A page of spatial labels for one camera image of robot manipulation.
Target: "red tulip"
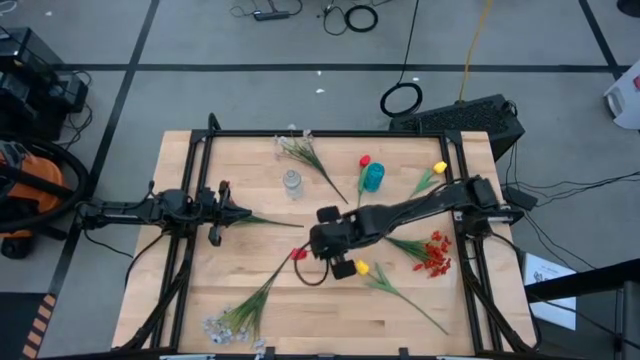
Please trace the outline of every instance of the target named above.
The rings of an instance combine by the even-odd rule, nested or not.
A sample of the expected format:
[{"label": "red tulip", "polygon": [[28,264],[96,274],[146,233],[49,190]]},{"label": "red tulip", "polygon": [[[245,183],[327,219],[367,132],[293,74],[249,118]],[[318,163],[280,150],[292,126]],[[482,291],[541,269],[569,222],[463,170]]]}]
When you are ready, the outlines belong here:
[{"label": "red tulip", "polygon": [[291,251],[291,260],[304,260],[309,252],[305,249],[295,248]]},{"label": "red tulip", "polygon": [[369,165],[370,162],[371,162],[371,156],[364,155],[363,157],[360,158],[360,167],[365,167]]}]

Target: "black metal frame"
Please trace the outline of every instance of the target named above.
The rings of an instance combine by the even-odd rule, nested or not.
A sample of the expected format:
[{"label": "black metal frame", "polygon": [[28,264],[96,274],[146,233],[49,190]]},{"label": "black metal frame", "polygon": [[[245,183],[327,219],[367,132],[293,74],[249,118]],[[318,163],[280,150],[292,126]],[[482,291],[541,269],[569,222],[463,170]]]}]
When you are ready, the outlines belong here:
[{"label": "black metal frame", "polygon": [[[440,131],[434,131],[434,132],[425,132],[425,133],[420,133],[420,134],[416,134],[415,132],[412,131],[407,131],[407,132],[388,132],[388,131],[314,131],[313,132],[315,137],[408,137],[408,138],[415,138],[415,137],[421,137],[421,138],[435,138],[438,139],[439,143],[440,143],[440,149],[442,152],[442,157],[443,160],[447,163],[450,163],[451,159],[450,159],[450,155],[449,155],[449,148],[448,148],[448,144],[449,141],[451,141],[454,146],[455,146],[455,150],[456,150],[456,156],[457,156],[457,161],[458,161],[458,166],[460,168],[460,174],[461,177],[463,178],[467,178],[468,177],[468,171],[467,171],[467,164],[466,164],[466,158],[465,158],[465,154],[464,154],[464,149],[462,147],[462,138],[460,136],[460,132],[456,132],[456,131],[444,131],[444,132],[440,132]],[[210,115],[209,117],[209,129],[207,130],[193,130],[192,135],[191,135],[191,141],[189,144],[189,150],[187,151],[187,161],[186,161],[186,165],[185,165],[185,172],[183,174],[183,180],[182,180],[182,189],[183,190],[187,190],[189,182],[191,180],[191,173],[193,172],[193,164],[195,162],[195,150],[196,147],[198,145],[198,143],[204,139],[204,153],[203,153],[203,158],[202,158],[202,163],[200,165],[200,176],[198,179],[198,186],[196,189],[196,197],[198,196],[199,192],[201,192],[204,189],[204,186],[206,184],[206,171],[203,171],[208,169],[209,166],[209,160],[210,160],[210,153],[211,153],[211,145],[213,143],[213,138],[214,137],[271,137],[271,136],[301,136],[302,135],[302,131],[287,131],[287,130],[283,130],[283,131],[273,131],[273,130],[221,130],[220,126],[218,124],[218,122],[216,121],[215,117],[213,117],[212,115]],[[453,171],[452,168],[449,167],[447,168],[446,172],[445,172],[445,177],[446,177],[446,181],[448,183],[453,182]],[[191,261],[191,259],[193,258],[193,252],[195,250],[195,237],[196,237],[196,229],[193,229],[191,232],[189,232],[188,238],[187,238],[187,248],[185,250],[185,261],[188,259],[189,261]],[[458,229],[456,230],[456,242],[457,242],[457,247],[458,247],[458,256],[460,259],[467,259],[469,258],[469,254],[467,252],[467,248],[466,248],[466,241],[467,239],[465,239],[462,234],[460,234],[460,232],[458,231]],[[177,256],[177,248],[178,248],[178,242],[179,242],[179,237],[175,234],[172,235],[171,238],[171,245],[169,248],[169,253],[167,256],[167,263],[165,266],[165,270],[164,270],[164,277],[163,277],[163,281],[162,281],[162,287],[160,290],[161,294],[164,294],[165,291],[167,290],[168,285],[171,283],[171,277],[173,276],[173,271],[174,271],[174,267],[175,267],[175,261],[176,261],[176,256]],[[481,281],[483,290],[485,291],[485,293],[487,294],[488,298],[490,300],[493,300],[492,298],[492,292],[491,292],[491,285],[490,285],[490,280],[489,280],[489,273],[488,273],[488,269],[487,269],[487,264],[486,264],[486,259],[484,256],[484,250],[483,250],[483,246],[481,242],[474,242],[474,252],[475,252],[475,256],[478,259],[477,262],[477,267],[478,267],[478,275],[479,275],[479,279]],[[180,335],[181,335],[181,326],[182,326],[182,319],[184,316],[184,311],[185,311],[185,306],[186,306],[186,292],[188,290],[188,286],[189,286],[189,279],[187,278],[187,281],[184,283],[184,287],[180,290],[179,295],[178,295],[178,301],[176,304],[176,309],[175,309],[175,317],[174,317],[174,323],[173,323],[173,327],[172,327],[172,333],[171,333],[171,340],[169,343],[169,347],[172,349],[175,349],[177,351],[178,347],[179,347],[179,343],[180,343]],[[471,338],[473,341],[473,348],[474,348],[474,352],[476,354],[480,354],[482,353],[485,349],[483,347],[482,344],[482,335],[481,335],[481,330],[480,330],[480,323],[479,323],[479,319],[478,319],[478,312],[477,312],[477,307],[476,307],[476,301],[475,301],[475,296],[473,291],[469,288],[469,286],[467,286],[465,284],[464,286],[464,291],[465,291],[465,300],[466,300],[466,305],[467,305],[467,311],[468,311],[468,316],[469,316],[469,323],[470,323],[470,331],[471,331]],[[491,335],[491,343],[493,346],[493,350],[495,351],[502,351],[502,342],[501,342],[501,336],[500,336],[500,332],[498,330],[498,327],[496,326],[495,322],[488,317],[489,320],[489,330],[490,330],[490,335]],[[151,346],[152,347],[157,347],[160,345],[160,339],[162,336],[162,326],[163,326],[163,321],[160,320],[160,322],[158,323],[158,326],[156,327],[153,336],[152,336],[152,342],[151,342]],[[411,358],[417,358],[417,357],[408,357],[408,351],[406,352],[407,354],[407,359]],[[396,357],[379,357],[376,356],[376,358],[380,358],[380,359],[395,359]]]},{"label": "black metal frame", "polygon": [[[273,130],[221,130],[218,121],[215,116],[211,114],[209,116],[209,128],[206,130],[193,130],[189,142],[189,149],[187,151],[187,159],[185,164],[185,170],[182,178],[181,189],[187,191],[191,182],[191,176],[194,171],[194,164],[196,161],[196,149],[200,142],[204,142],[204,151],[202,160],[200,163],[200,172],[198,176],[197,188],[195,198],[199,198],[200,193],[204,190],[207,179],[207,169],[209,168],[209,162],[211,159],[211,149],[213,140],[215,137],[272,137],[277,136],[302,136],[302,131],[273,131]],[[440,144],[442,152],[442,159],[451,163],[451,157],[449,154],[449,143],[454,145],[456,151],[456,157],[458,167],[460,169],[460,175],[462,178],[468,177],[468,170],[466,164],[466,158],[464,149],[462,147],[462,137],[459,131],[433,131],[425,133],[415,133],[412,131],[406,132],[389,132],[389,131],[314,131],[315,137],[392,137],[392,138],[433,138],[437,139]],[[453,170],[448,167],[445,171],[445,178],[447,183],[454,182]],[[466,237],[461,232],[460,222],[456,220],[456,215],[452,212],[452,220],[455,227],[455,238],[458,248],[458,256],[461,260],[460,263],[464,267],[462,270],[465,301],[467,306],[467,313],[469,317],[470,332],[473,342],[473,348],[475,356],[490,357],[492,359],[567,359],[560,357],[549,357],[540,354],[522,353],[522,352],[503,352],[501,343],[501,333],[498,330],[498,323],[503,325],[508,323],[506,319],[500,314],[499,310],[493,305],[493,298],[491,293],[491,285],[489,282],[489,274],[484,256],[482,242],[474,241],[474,255],[477,259],[478,269],[478,282],[469,284],[469,279],[465,279],[465,271],[467,273],[473,273],[468,261],[469,254],[467,251]],[[157,354],[178,354],[180,336],[182,333],[182,322],[184,319],[184,311],[186,307],[186,297],[189,288],[189,280],[191,275],[191,265],[195,252],[195,242],[197,235],[197,225],[188,225],[183,229],[174,230],[171,234],[171,243],[167,254],[167,262],[165,264],[164,275],[162,285],[160,289],[160,302],[154,309],[151,316],[145,322],[145,326],[139,330],[134,339],[125,344],[122,348],[111,353],[113,359],[134,359],[137,358],[141,351],[154,351],[154,356]],[[178,275],[174,279],[175,264],[177,261],[178,247],[181,239],[186,239],[187,244],[184,252],[183,262]],[[176,307],[174,311],[174,321],[172,324],[169,347],[160,347],[162,338],[162,331],[164,325],[164,310],[168,307],[173,296],[178,294]],[[478,318],[478,310],[476,306],[476,298],[478,298],[487,310],[487,319],[489,324],[492,350],[486,350],[482,343],[482,332],[480,329],[480,321]],[[140,348],[144,344],[146,337],[151,332],[151,329],[146,328],[147,324],[156,324],[151,334],[150,348],[152,350],[141,350]],[[85,357],[77,357],[77,359],[90,359],[97,354],[83,355]],[[252,354],[218,354],[216,359],[253,359],[255,355]],[[267,348],[265,359],[275,359],[275,348]],[[407,348],[400,348],[398,356],[342,356],[342,355],[277,355],[278,359],[379,359],[379,360],[410,360],[410,359],[436,359],[436,356],[410,356]]]}]

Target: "blue cup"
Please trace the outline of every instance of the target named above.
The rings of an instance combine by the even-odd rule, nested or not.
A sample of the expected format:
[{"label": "blue cup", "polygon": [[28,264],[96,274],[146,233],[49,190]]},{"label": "blue cup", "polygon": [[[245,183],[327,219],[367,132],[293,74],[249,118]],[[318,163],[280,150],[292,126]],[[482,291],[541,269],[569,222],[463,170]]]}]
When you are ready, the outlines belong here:
[{"label": "blue cup", "polygon": [[382,178],[384,177],[384,166],[380,163],[369,165],[367,177],[364,179],[364,189],[368,192],[376,192],[380,188]]}]

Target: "black cable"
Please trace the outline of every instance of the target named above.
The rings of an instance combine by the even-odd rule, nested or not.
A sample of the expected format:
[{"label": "black cable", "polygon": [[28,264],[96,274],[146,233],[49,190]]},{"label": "black cable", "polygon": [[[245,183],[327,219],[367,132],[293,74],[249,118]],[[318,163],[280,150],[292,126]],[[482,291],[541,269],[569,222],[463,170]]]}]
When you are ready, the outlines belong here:
[{"label": "black cable", "polygon": [[[423,95],[422,95],[422,89],[420,88],[420,86],[418,86],[415,83],[409,83],[409,82],[403,83],[402,82],[402,78],[404,77],[404,73],[405,73],[405,70],[407,68],[407,61],[409,60],[409,52],[411,51],[411,42],[413,40],[413,30],[415,29],[415,25],[416,25],[416,17],[418,15],[418,6],[419,5],[420,5],[420,0],[416,0],[416,6],[413,9],[413,18],[411,20],[411,31],[409,32],[409,41],[407,42],[407,51],[406,51],[406,53],[404,55],[404,62],[402,64],[402,72],[400,73],[400,79],[398,79],[398,82],[394,86],[392,86],[389,90],[387,90],[382,95],[382,98],[380,99],[380,110],[385,115],[387,115],[387,116],[389,116],[391,118],[396,118],[396,117],[401,117],[401,116],[406,116],[406,115],[413,114],[422,105]],[[416,96],[416,101],[413,103],[413,105],[411,105],[406,110],[398,111],[398,112],[389,111],[389,109],[387,109],[387,99],[389,98],[389,96],[392,93],[394,93],[396,90],[401,89],[401,88],[411,88],[411,89],[415,90],[416,95],[417,95]]]},{"label": "black cable", "polygon": [[[306,244],[302,245],[302,247],[300,248],[300,251],[304,250],[310,244],[311,244],[311,242],[307,242]],[[326,267],[324,269],[324,275],[322,276],[322,279],[320,279],[319,281],[314,282],[314,283],[309,282],[305,278],[302,277],[302,274],[300,273],[300,270],[298,270],[298,258],[297,258],[297,256],[293,257],[293,271],[295,271],[296,276],[298,277],[298,279],[300,279],[300,281],[302,281],[303,284],[305,284],[307,286],[319,286],[325,280],[327,280],[327,275],[329,275],[329,260],[325,260],[325,263],[326,263]]]},{"label": "black cable", "polygon": [[416,0],[416,6],[413,9],[413,19],[411,20],[411,31],[409,31],[409,41],[407,42],[407,51],[404,54],[404,62],[402,63],[402,72],[400,73],[400,79],[398,80],[398,84],[402,82],[402,77],[404,76],[404,71],[407,67],[407,61],[409,60],[409,52],[411,50],[411,40],[413,39],[413,29],[416,26],[416,16],[418,15],[418,5],[420,5],[420,0]]},{"label": "black cable", "polygon": [[509,241],[509,239],[507,239],[506,237],[497,234],[495,232],[491,232],[491,236],[494,236],[500,240],[502,240],[505,244],[509,245],[510,248],[513,249],[513,252],[516,253],[517,256],[520,256],[522,253],[524,253],[524,251],[522,249],[520,249],[518,246],[516,246],[516,244],[514,244],[513,242]]},{"label": "black cable", "polygon": [[71,114],[67,115],[67,121],[69,122],[70,126],[65,126],[65,127],[73,129],[75,131],[75,133],[71,137],[71,140],[65,141],[65,142],[61,142],[61,143],[57,143],[57,145],[63,146],[65,150],[69,150],[71,145],[73,145],[73,144],[77,143],[78,141],[80,141],[80,139],[82,138],[82,132],[86,128],[88,128],[89,125],[91,125],[91,123],[93,122],[93,109],[86,103],[84,104],[84,107],[87,108],[87,110],[89,111],[89,114],[85,118],[84,122],[79,126],[76,126],[75,122],[73,121],[73,119],[71,117]]},{"label": "black cable", "polygon": [[103,247],[105,247],[105,248],[107,248],[107,249],[109,249],[109,250],[111,250],[111,251],[113,251],[113,252],[115,252],[115,253],[117,253],[117,254],[120,254],[120,255],[124,255],[124,256],[130,257],[130,258],[133,258],[133,256],[131,256],[130,254],[127,254],[126,252],[120,251],[120,250],[118,250],[118,249],[114,249],[114,248],[112,248],[111,246],[109,246],[109,245],[107,245],[107,244],[104,244],[104,243],[101,243],[101,242],[99,242],[99,241],[96,241],[96,240],[92,239],[92,238],[89,236],[89,234],[87,233],[87,229],[84,229],[84,230],[83,230],[83,232],[84,232],[84,237],[86,237],[86,238],[87,238],[87,240],[91,241],[92,243],[94,243],[94,244],[96,244],[96,245],[103,246]]},{"label": "black cable", "polygon": [[133,260],[131,260],[131,264],[129,264],[129,267],[127,268],[127,274],[124,277],[124,286],[127,286],[127,282],[129,282],[129,275],[131,274],[131,270],[133,270],[133,266],[136,264],[136,261],[138,261],[138,259],[142,256],[142,254],[144,254],[147,250],[151,249],[151,247],[153,247],[153,245],[157,244],[158,241],[160,241],[160,239],[162,239],[163,236],[165,236],[167,234],[165,233],[160,233],[160,235],[158,235],[157,238],[155,238],[152,242],[150,242],[149,244],[147,244],[147,246],[144,247],[144,249],[142,249],[134,258]]},{"label": "black cable", "polygon": [[[289,17],[291,16],[296,16],[298,14],[300,14],[302,12],[302,9],[304,9],[304,4],[302,3],[302,0],[296,0],[298,2],[298,10],[294,11],[294,12],[290,12],[289,13]],[[242,6],[240,5],[236,5],[233,6],[232,8],[229,9],[229,13],[233,16],[233,17],[237,17],[237,18],[242,18],[242,17],[246,17],[246,16],[253,16],[256,13],[258,13],[260,10],[258,9],[258,4],[256,4],[255,0],[251,0],[251,2],[253,3],[253,7],[254,10],[251,12],[246,12],[244,11],[244,9],[242,8]],[[269,6],[271,7],[271,11],[273,12],[277,12],[278,9],[275,7],[275,5],[273,4],[273,0],[268,0]],[[234,10],[239,9],[240,10],[240,14],[238,14],[237,12],[234,12]]]},{"label": "black cable", "polygon": [[[509,157],[509,166],[507,167],[507,171],[505,173],[505,181],[506,183],[509,183],[509,170],[511,169],[512,164],[514,163],[514,155],[516,156],[515,158],[515,168],[514,170],[517,170],[517,163],[518,163],[518,143],[516,143],[514,145],[514,147],[511,149],[511,154]],[[513,184],[516,185],[516,187],[519,189],[519,180],[518,180],[518,173],[517,171],[514,171],[514,182]],[[564,258],[562,258],[560,255],[558,255],[556,252],[554,252],[553,250],[551,250],[551,248],[549,248],[549,246],[542,240],[542,236],[540,235],[540,233],[542,233],[544,235],[545,238],[547,238],[547,240],[556,248],[559,248],[563,251],[565,251],[567,254],[573,256],[574,258],[580,260],[581,262],[583,262],[584,264],[586,264],[587,266],[589,266],[592,269],[595,269],[596,267],[591,265],[589,262],[587,262],[586,260],[584,260],[583,258],[581,258],[580,256],[576,255],[575,253],[573,253],[572,251],[566,249],[563,246],[558,245],[555,241],[553,241],[551,239],[551,237],[542,229],[542,227],[540,225],[538,225],[538,223],[536,223],[536,221],[533,219],[533,217],[531,216],[530,212],[525,211],[525,215],[524,215],[525,220],[527,220],[527,222],[529,223],[529,225],[531,225],[531,227],[533,228],[533,230],[536,232],[538,241],[540,242],[540,244],[542,244],[542,246],[547,249],[547,251],[549,251],[549,253],[551,253],[553,256],[555,256],[558,260],[560,260],[567,268],[574,270],[572,266],[569,265],[569,263],[564,260]]]},{"label": "black cable", "polygon": [[[610,330],[606,326],[604,326],[604,325],[600,324],[599,322],[591,319],[590,317],[588,317],[587,315],[583,314],[582,312],[580,312],[578,310],[574,310],[574,309],[568,308],[566,306],[562,306],[562,305],[554,304],[554,303],[549,302],[549,301],[542,300],[541,298],[539,298],[539,297],[537,297],[537,296],[535,296],[535,295],[533,295],[531,293],[527,293],[527,296],[530,296],[530,297],[536,299],[537,301],[543,302],[545,304],[548,304],[548,305],[551,305],[551,306],[555,306],[555,307],[557,307],[559,309],[570,311],[570,312],[578,315],[582,319],[586,320],[591,325],[593,325],[593,326],[597,327],[598,329],[600,329],[600,330],[602,330],[602,331],[604,331],[606,333],[609,333],[609,334],[611,334],[613,336],[617,337],[619,335],[617,332]],[[640,345],[638,345],[637,343],[635,343],[635,342],[633,342],[631,340],[627,340],[626,338],[622,338],[622,342],[624,342],[625,344],[627,344],[627,345],[629,345],[629,346],[631,346],[633,348],[636,348],[636,349],[640,350]]]},{"label": "black cable", "polygon": [[[515,244],[513,244],[511,241],[509,241],[507,238],[505,238],[504,236],[502,236],[502,235],[500,235],[500,234],[496,234],[496,233],[492,232],[492,233],[491,233],[491,235],[492,235],[492,236],[494,236],[494,237],[496,237],[496,238],[498,238],[498,239],[500,239],[500,240],[502,240],[502,241],[504,241],[505,243],[509,244],[509,245],[510,245],[510,247],[511,247],[511,248],[514,250],[514,252],[516,253],[516,255],[517,255],[517,256],[519,256],[519,254],[520,254],[519,252],[520,252],[520,251],[522,251],[522,250],[520,250],[520,248],[518,248]],[[596,326],[596,327],[600,328],[601,330],[603,330],[603,331],[605,331],[605,332],[608,332],[608,333],[610,333],[610,334],[612,334],[612,335],[614,335],[614,336],[617,336],[617,333],[616,333],[616,332],[609,330],[609,329],[608,329],[608,328],[606,328],[605,326],[603,326],[603,325],[601,325],[601,324],[599,324],[599,323],[595,322],[594,320],[592,320],[591,318],[587,317],[586,315],[582,314],[581,312],[579,312],[579,311],[577,311],[577,310],[573,310],[573,309],[571,309],[571,308],[564,307],[564,306],[562,306],[562,305],[558,305],[558,304],[554,304],[554,303],[551,303],[551,302],[548,302],[548,301],[544,301],[544,300],[540,299],[539,297],[537,297],[537,296],[535,296],[535,295],[533,295],[533,294],[530,294],[530,293],[527,293],[527,296],[533,297],[533,298],[535,298],[536,300],[541,301],[541,302],[544,302],[544,303],[547,303],[547,304],[549,304],[549,305],[551,305],[551,306],[555,306],[555,307],[560,308],[560,309],[563,309],[563,310],[571,311],[571,312],[575,313],[576,315],[578,315],[578,316],[582,317],[583,319],[587,320],[587,321],[588,321],[589,323],[591,323],[592,325],[594,325],[594,326]],[[537,324],[537,321],[534,321],[534,327],[537,327],[537,329],[534,329],[534,330],[536,331],[536,333],[540,332],[539,325]],[[625,343],[627,343],[628,345],[630,345],[630,346],[632,346],[632,347],[635,347],[635,348],[637,348],[637,349],[639,349],[639,350],[640,350],[640,347],[638,347],[638,344],[636,344],[636,343],[634,343],[634,342],[632,342],[632,341],[626,340],[626,339],[623,339],[623,341],[624,341]],[[539,344],[540,342],[541,342],[541,338],[539,337],[539,338],[538,338],[538,341],[536,342],[536,345],[537,345],[538,347],[539,347],[539,345],[540,345],[540,344]]]},{"label": "black cable", "polygon": [[304,5],[302,4],[302,0],[298,0],[298,4],[300,4],[300,7],[298,8],[298,10],[296,10],[295,12],[289,13],[289,16],[296,16],[298,14],[300,14],[302,12],[302,9],[304,9]]},{"label": "black cable", "polygon": [[73,72],[74,75],[78,75],[78,74],[82,74],[85,75],[87,77],[87,82],[85,85],[87,85],[87,87],[90,87],[91,84],[93,84],[93,77],[91,76],[91,74],[89,74],[88,72],[84,71],[84,70],[75,70]]},{"label": "black cable", "polygon": [[342,18],[344,19],[345,14],[344,14],[344,10],[342,10],[341,7],[333,5],[334,1],[331,2],[331,4],[327,7],[323,7],[322,8],[322,27],[324,29],[324,32],[326,32],[329,35],[333,35],[333,36],[340,36],[342,34],[344,34],[345,32],[347,32],[347,30],[349,30],[349,27],[347,26],[347,24],[345,23],[344,25],[344,29],[342,29],[341,31],[338,32],[331,32],[329,31],[329,29],[327,28],[327,19],[329,18],[329,15],[331,15],[331,13],[334,10],[337,10],[340,12],[340,15],[342,16]]},{"label": "black cable", "polygon": [[528,214],[528,220],[529,220],[529,222],[531,223],[531,225],[532,225],[532,226],[535,226],[535,227],[537,227],[537,228],[538,228],[538,230],[540,230],[540,232],[542,233],[542,235],[544,235],[544,237],[546,237],[546,238],[547,238],[547,240],[549,240],[549,242],[550,242],[553,246],[557,247],[557,248],[558,248],[558,249],[560,249],[560,250],[563,250],[563,251],[564,251],[564,252],[566,252],[567,254],[569,254],[569,255],[573,256],[574,258],[576,258],[576,259],[580,260],[582,263],[584,263],[585,265],[587,265],[587,266],[588,266],[588,267],[590,267],[591,269],[594,269],[594,270],[595,270],[595,269],[597,269],[597,267],[595,267],[595,266],[591,265],[591,264],[590,264],[588,261],[586,261],[585,259],[581,258],[580,256],[576,255],[575,253],[573,253],[573,252],[569,251],[568,249],[566,249],[566,248],[564,248],[564,247],[562,247],[562,246],[558,245],[555,241],[551,240],[551,237],[550,237],[549,235],[547,235],[547,233],[546,233],[544,230],[542,230],[542,228],[540,227],[540,225],[538,225],[538,223],[536,223],[536,222],[535,222],[535,220],[533,219],[533,217],[531,216],[531,214],[530,214],[530,213]]},{"label": "black cable", "polygon": [[[256,4],[256,0],[251,0],[251,2],[253,3],[254,6],[254,10],[252,12],[246,13],[244,11],[244,9],[242,8],[242,6],[240,5],[236,5],[234,7],[232,7],[231,9],[229,9],[229,14],[231,14],[233,17],[245,17],[245,16],[252,16],[256,11],[258,11],[258,4]],[[234,9],[240,9],[240,11],[242,12],[241,15],[237,15],[233,12]]]},{"label": "black cable", "polygon": [[[516,152],[516,154],[515,154],[515,166],[514,166],[514,169],[513,169],[513,175],[514,175],[514,180],[516,181],[516,187],[518,188],[518,190],[520,190],[520,186],[518,185],[518,184],[519,184],[519,181],[518,181],[518,143],[516,143],[516,145],[515,145],[515,152]],[[528,213],[527,215],[528,215],[528,217],[529,217],[529,218],[528,218],[529,223],[530,223],[532,226],[534,226],[534,227],[538,228],[538,230],[540,230],[540,232],[542,233],[542,235],[544,235],[544,237],[546,237],[546,238],[547,238],[547,240],[549,240],[549,242],[550,242],[553,246],[555,246],[556,248],[558,248],[558,249],[560,249],[560,250],[563,250],[563,251],[564,251],[564,252],[566,252],[567,254],[569,254],[569,255],[573,256],[575,259],[578,259],[578,260],[582,261],[582,263],[584,263],[585,265],[587,265],[587,266],[588,266],[588,267],[590,267],[591,269],[595,269],[595,268],[596,268],[595,266],[591,265],[591,264],[590,264],[589,262],[587,262],[585,259],[583,259],[583,258],[581,258],[580,256],[576,255],[576,254],[575,254],[575,253],[573,253],[572,251],[569,251],[568,249],[566,249],[566,248],[564,248],[564,247],[562,247],[562,246],[558,245],[555,241],[553,241],[553,240],[551,239],[551,237],[550,237],[549,235],[547,235],[547,233],[546,233],[546,232],[545,232],[545,231],[540,227],[540,225],[538,225],[538,223],[536,223],[536,221],[533,219],[533,216],[531,216],[531,213]]]},{"label": "black cable", "polygon": [[[371,14],[371,16],[373,16],[373,23],[371,23],[371,25],[367,26],[367,27],[363,27],[363,28],[359,28],[357,26],[354,26],[353,23],[351,22],[351,15],[353,15],[353,13],[355,11],[358,10],[364,10],[366,12],[368,12],[369,14]],[[367,5],[356,5],[354,7],[352,7],[351,9],[347,10],[347,12],[344,14],[344,23],[347,25],[347,28],[349,28],[349,30],[353,31],[353,32],[359,32],[359,33],[365,33],[365,32],[369,32],[371,30],[373,30],[373,28],[375,28],[378,25],[378,13],[373,10],[372,7],[367,6]]]},{"label": "black cable", "polygon": [[546,206],[546,205],[548,205],[548,204],[550,204],[550,203],[552,203],[552,202],[554,202],[554,201],[556,201],[556,200],[567,199],[567,198],[570,198],[570,197],[572,197],[572,196],[574,196],[574,195],[578,195],[578,194],[580,194],[580,193],[583,193],[583,192],[585,192],[585,191],[587,191],[587,190],[591,190],[591,189],[599,188],[599,187],[602,187],[602,186],[605,186],[605,185],[608,185],[608,184],[612,184],[612,183],[614,183],[614,182],[618,182],[618,181],[637,182],[637,181],[640,181],[640,179],[633,179],[633,180],[610,180],[610,181],[607,181],[607,182],[602,183],[602,184],[597,184],[597,185],[587,186],[587,187],[582,188],[582,189],[572,189],[572,190],[562,191],[562,192],[560,192],[560,193],[557,193],[557,194],[552,195],[552,197],[553,197],[553,198],[552,198],[551,200],[546,201],[546,202],[543,202],[542,204],[537,204],[535,207],[540,208],[540,207]]},{"label": "black cable", "polygon": [[555,184],[552,184],[552,185],[544,185],[544,186],[541,186],[541,185],[531,185],[531,184],[527,184],[527,183],[522,182],[522,181],[520,182],[520,184],[522,184],[522,185],[526,185],[526,186],[531,187],[531,188],[534,188],[534,189],[551,189],[551,188],[558,187],[558,186],[560,186],[560,185],[565,185],[565,184],[569,184],[569,185],[578,185],[578,186],[589,186],[589,185],[595,185],[595,184],[599,184],[599,183],[602,183],[602,182],[605,182],[605,181],[609,181],[609,180],[612,180],[612,179],[624,179],[624,178],[631,177],[631,176],[635,176],[635,175],[640,175],[640,171],[634,171],[634,172],[632,172],[632,173],[630,173],[630,174],[627,174],[627,175],[615,176],[615,177],[606,178],[606,179],[603,179],[603,180],[594,181],[594,182],[588,182],[588,183],[576,182],[576,181],[569,181],[569,180],[563,180],[563,181],[560,181],[560,182],[555,183]]}]

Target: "yellow flower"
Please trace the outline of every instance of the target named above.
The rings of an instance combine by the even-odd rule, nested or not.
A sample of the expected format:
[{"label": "yellow flower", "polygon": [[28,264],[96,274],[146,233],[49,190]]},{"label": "yellow flower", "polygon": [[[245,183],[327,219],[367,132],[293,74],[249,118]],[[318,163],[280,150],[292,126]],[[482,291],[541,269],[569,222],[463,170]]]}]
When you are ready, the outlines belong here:
[{"label": "yellow flower", "polygon": [[358,260],[356,261],[356,270],[362,276],[367,275],[369,273],[369,265],[362,260]]},{"label": "yellow flower", "polygon": [[436,174],[442,174],[447,169],[447,163],[444,161],[440,161],[439,163],[433,165],[433,172]]}]

